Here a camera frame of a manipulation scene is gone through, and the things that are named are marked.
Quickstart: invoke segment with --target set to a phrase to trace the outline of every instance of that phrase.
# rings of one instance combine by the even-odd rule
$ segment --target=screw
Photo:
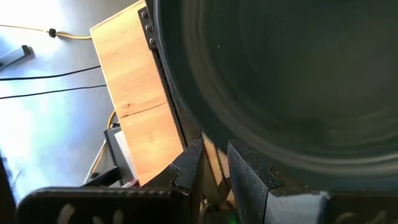
[[[152,31],[152,26],[151,25],[146,25],[145,26],[146,31]]]
[[[141,17],[142,18],[145,18],[145,17],[147,17],[148,16],[148,13],[146,12],[146,11],[143,11],[142,13],[141,13]]]

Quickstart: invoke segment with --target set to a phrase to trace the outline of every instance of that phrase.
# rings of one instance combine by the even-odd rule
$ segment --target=round black disc
[[[291,169],[398,173],[398,2],[157,1],[165,71],[220,148]]]

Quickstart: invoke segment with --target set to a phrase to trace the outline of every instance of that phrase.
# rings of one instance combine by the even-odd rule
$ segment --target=gray floor
[[[90,27],[135,0],[7,1],[0,23],[89,35]],[[0,54],[22,44],[34,55],[0,71],[2,77],[54,75],[99,65],[90,40],[51,39],[44,33],[0,28]],[[101,69],[48,80],[0,82],[0,96],[104,84]],[[103,142],[113,110],[106,88],[0,100],[0,150],[13,172],[19,201],[46,186],[77,186]],[[106,164],[100,170],[110,167]]]

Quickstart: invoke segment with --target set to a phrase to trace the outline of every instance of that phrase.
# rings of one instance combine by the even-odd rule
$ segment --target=wooden board
[[[90,30],[141,184],[183,149],[137,13],[144,6],[141,0]]]

